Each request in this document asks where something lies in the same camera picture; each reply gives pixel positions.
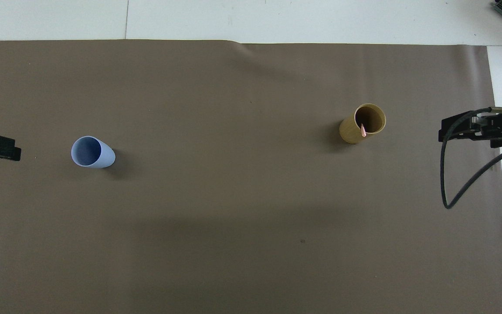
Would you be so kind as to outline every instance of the brown paper backdrop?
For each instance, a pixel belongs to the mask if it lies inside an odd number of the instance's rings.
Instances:
[[[500,168],[438,185],[440,120],[493,105],[480,46],[0,42],[0,313],[502,313]],[[452,196],[497,150],[449,147]]]

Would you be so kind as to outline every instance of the bamboo cup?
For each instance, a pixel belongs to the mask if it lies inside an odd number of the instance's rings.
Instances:
[[[364,103],[357,107],[353,115],[342,121],[340,136],[350,144],[360,143],[382,131],[386,123],[387,117],[381,108],[372,103]],[[362,124],[365,129],[365,137],[361,134]]]

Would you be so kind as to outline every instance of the light blue plastic cup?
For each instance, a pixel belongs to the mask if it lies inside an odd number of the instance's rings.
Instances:
[[[104,168],[115,161],[115,153],[96,137],[81,137],[71,147],[71,158],[80,167]]]

